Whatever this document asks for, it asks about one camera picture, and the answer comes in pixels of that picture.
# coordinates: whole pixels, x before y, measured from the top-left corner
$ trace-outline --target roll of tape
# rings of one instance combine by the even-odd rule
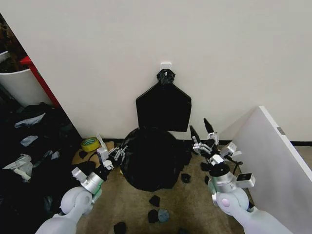
[[[81,143],[81,148],[85,152],[96,150],[98,147],[99,141],[96,137],[87,138]]]

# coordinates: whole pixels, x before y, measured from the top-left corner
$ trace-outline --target black debris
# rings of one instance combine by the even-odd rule
[[[80,152],[79,152],[79,157],[81,157],[82,159],[84,159],[84,157],[86,157],[87,154],[88,154],[87,152],[80,151]]]
[[[200,168],[201,168],[201,170],[204,171],[204,172],[209,171],[209,165],[208,165],[208,163],[201,162],[201,163],[200,163]]]
[[[148,222],[149,223],[156,223],[158,222],[158,211],[157,210],[150,210],[148,212]]]
[[[114,233],[115,234],[125,234],[126,233],[126,224],[124,222],[119,222],[114,225]]]
[[[189,174],[182,173],[181,174],[181,180],[183,181],[183,183],[188,184],[191,182],[191,176]]]
[[[157,206],[159,207],[159,203],[160,203],[160,198],[159,196],[152,196],[152,198],[149,200],[149,202],[153,205],[153,206]]]
[[[209,181],[209,177],[208,177],[208,176],[205,176],[205,184],[208,185],[208,181]]]
[[[177,234],[190,234],[190,232],[184,228],[179,228],[179,231]]]

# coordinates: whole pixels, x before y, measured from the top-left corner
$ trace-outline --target carpet floor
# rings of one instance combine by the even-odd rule
[[[297,149],[311,165],[312,147]],[[190,164],[184,167],[183,173],[192,176],[189,184],[179,178],[172,189],[153,193],[132,187],[119,168],[114,169],[103,183],[103,193],[91,213],[79,221],[77,234],[113,234],[114,225],[121,221],[126,223],[127,234],[177,234],[179,228],[191,234],[243,234],[243,228],[233,217],[213,205],[204,182],[207,172],[201,171],[201,162],[203,157],[193,155]],[[168,222],[148,222],[148,212],[158,209],[149,203],[153,195],[160,197],[160,208],[169,211]]]

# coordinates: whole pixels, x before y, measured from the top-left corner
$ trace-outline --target black wall trim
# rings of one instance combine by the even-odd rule
[[[291,141],[293,146],[312,146],[312,141]]]
[[[104,141],[113,141],[114,143],[122,143],[123,139],[121,138],[105,138]],[[192,140],[178,140],[181,142],[184,142],[186,144],[193,144]],[[229,144],[231,141],[230,140],[220,140],[219,144],[220,145],[226,145]],[[291,141],[293,146],[312,146],[312,141]]]

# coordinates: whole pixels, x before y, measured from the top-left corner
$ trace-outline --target white partition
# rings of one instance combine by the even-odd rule
[[[265,107],[255,109],[233,139],[242,151],[240,168],[256,178],[250,193],[257,208],[294,234],[311,234],[312,171],[278,128]]]

